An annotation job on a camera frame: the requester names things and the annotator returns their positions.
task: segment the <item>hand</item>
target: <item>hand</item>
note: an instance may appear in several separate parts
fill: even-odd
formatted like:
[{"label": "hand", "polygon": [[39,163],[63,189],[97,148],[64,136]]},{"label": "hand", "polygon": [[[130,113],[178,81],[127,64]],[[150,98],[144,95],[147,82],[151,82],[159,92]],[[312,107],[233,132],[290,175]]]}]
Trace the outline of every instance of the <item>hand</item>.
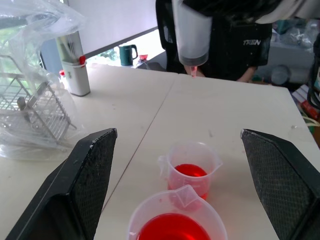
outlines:
[{"label": "hand", "polygon": [[237,82],[242,82],[242,83],[252,83],[252,78],[255,75],[255,72],[257,70],[257,67],[251,66],[249,67],[245,73],[240,77]]},{"label": "hand", "polygon": [[247,78],[247,77],[240,77],[237,82],[241,82],[241,83],[252,83],[252,80],[250,78]]}]

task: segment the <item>plastic measuring cup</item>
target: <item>plastic measuring cup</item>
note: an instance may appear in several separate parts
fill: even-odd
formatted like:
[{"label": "plastic measuring cup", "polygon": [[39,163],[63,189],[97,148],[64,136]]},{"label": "plastic measuring cup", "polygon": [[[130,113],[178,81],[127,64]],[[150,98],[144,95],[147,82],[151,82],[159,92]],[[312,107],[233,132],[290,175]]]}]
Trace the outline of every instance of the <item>plastic measuring cup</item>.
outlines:
[{"label": "plastic measuring cup", "polygon": [[168,190],[191,185],[203,199],[208,196],[214,172],[223,164],[216,151],[201,142],[178,143],[167,156],[160,156],[158,163]]},{"label": "plastic measuring cup", "polygon": [[[145,229],[144,227],[150,221],[164,214],[183,215],[190,218],[204,229],[210,240],[228,240],[226,228],[218,213],[209,203],[199,197],[190,185],[177,190],[159,192],[143,201],[131,216],[127,240],[137,240],[142,229]],[[163,239],[176,237],[175,239],[183,240],[183,237],[177,237],[179,228],[188,234],[188,228],[185,225],[181,226],[179,222],[167,222],[165,226],[156,229],[155,231],[159,232],[155,232],[154,235],[159,237],[160,233]]]}]

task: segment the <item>plastic bag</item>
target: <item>plastic bag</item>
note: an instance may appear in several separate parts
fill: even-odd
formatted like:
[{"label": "plastic bag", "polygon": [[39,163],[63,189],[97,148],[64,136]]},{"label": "plastic bag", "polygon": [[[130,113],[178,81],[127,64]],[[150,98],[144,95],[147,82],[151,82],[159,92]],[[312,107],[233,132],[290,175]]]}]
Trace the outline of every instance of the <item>plastic bag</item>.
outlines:
[{"label": "plastic bag", "polygon": [[304,29],[306,27],[306,20],[301,18],[278,20],[272,24],[272,27],[279,35],[282,35],[291,28]]},{"label": "plastic bag", "polygon": [[42,150],[48,149],[67,153],[85,134],[71,95],[40,66],[43,42],[78,31],[84,21],[59,0],[0,2],[1,157],[34,160],[40,153],[44,159]]},{"label": "plastic bag", "polygon": [[305,28],[292,27],[285,34],[280,35],[279,39],[284,44],[299,46],[313,53],[314,42],[319,32],[320,21],[312,19],[308,21]]}]

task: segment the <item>red cap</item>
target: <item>red cap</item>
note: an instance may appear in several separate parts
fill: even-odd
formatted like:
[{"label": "red cap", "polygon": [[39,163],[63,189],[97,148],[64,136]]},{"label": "red cap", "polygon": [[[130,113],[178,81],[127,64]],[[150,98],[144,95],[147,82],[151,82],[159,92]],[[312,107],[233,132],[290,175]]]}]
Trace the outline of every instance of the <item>red cap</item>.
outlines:
[{"label": "red cap", "polygon": [[80,63],[80,65],[83,65],[83,64],[85,64],[85,62],[86,62],[86,56],[81,56],[81,57],[79,57],[79,63]]}]

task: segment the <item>dish rack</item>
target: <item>dish rack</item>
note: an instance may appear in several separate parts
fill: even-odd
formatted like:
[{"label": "dish rack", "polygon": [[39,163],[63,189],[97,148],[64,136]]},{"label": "dish rack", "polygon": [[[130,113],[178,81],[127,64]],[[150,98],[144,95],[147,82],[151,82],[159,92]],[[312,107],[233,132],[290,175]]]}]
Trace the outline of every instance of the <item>dish rack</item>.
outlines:
[{"label": "dish rack", "polygon": [[[20,70],[10,56],[0,58]],[[56,147],[69,126],[77,129],[49,82],[30,83],[23,74],[0,73],[0,144]]]}]

